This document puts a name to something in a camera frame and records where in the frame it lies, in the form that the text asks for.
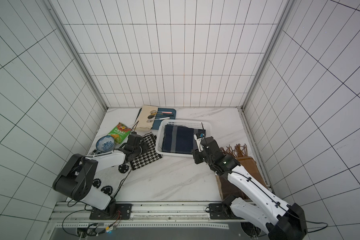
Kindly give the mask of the black white houndstooth scarf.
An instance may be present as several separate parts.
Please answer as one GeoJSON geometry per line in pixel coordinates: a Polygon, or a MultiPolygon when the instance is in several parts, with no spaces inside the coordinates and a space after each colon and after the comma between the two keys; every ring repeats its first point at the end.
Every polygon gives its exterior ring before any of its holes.
{"type": "Polygon", "coordinates": [[[148,133],[144,135],[143,138],[145,143],[148,145],[148,151],[134,158],[130,162],[133,171],[137,169],[141,169],[142,167],[151,164],[163,157],[162,155],[158,154],[155,150],[157,137],[153,133],[148,133]]]}

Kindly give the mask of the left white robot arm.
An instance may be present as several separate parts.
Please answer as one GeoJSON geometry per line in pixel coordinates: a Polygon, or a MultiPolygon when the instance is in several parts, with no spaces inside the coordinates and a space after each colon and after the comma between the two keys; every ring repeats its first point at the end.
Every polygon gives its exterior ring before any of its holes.
{"type": "Polygon", "coordinates": [[[113,197],[93,186],[97,173],[128,164],[148,151],[143,136],[131,132],[119,148],[99,155],[74,154],[61,169],[53,182],[53,189],[64,196],[83,202],[98,210],[112,207],[113,197]]]}

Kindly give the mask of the white plastic perforated basket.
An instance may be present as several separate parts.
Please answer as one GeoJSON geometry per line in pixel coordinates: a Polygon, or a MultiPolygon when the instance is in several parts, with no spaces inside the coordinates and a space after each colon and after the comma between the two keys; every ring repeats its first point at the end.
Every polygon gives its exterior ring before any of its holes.
{"type": "Polygon", "coordinates": [[[155,150],[171,157],[191,158],[197,148],[194,135],[201,132],[206,137],[212,133],[212,125],[205,121],[163,120],[158,130],[155,150]]]}

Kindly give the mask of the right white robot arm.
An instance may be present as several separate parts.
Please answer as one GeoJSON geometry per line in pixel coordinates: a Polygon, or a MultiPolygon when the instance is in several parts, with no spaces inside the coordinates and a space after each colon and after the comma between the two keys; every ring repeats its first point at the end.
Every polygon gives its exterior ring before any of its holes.
{"type": "Polygon", "coordinates": [[[302,240],[308,233],[304,210],[289,205],[259,181],[233,156],[221,151],[213,137],[194,135],[197,148],[192,151],[196,164],[205,162],[218,176],[240,189],[253,204],[240,197],[228,197],[226,205],[234,216],[261,229],[271,240],[302,240]]]}

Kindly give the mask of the navy grey striped scarf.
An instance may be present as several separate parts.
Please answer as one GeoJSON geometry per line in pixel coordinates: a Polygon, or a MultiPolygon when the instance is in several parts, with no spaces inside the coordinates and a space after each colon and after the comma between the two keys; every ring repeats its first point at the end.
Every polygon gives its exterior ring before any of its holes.
{"type": "Polygon", "coordinates": [[[203,129],[166,125],[164,128],[162,152],[190,155],[192,150],[197,147],[194,134],[200,130],[203,129]]]}

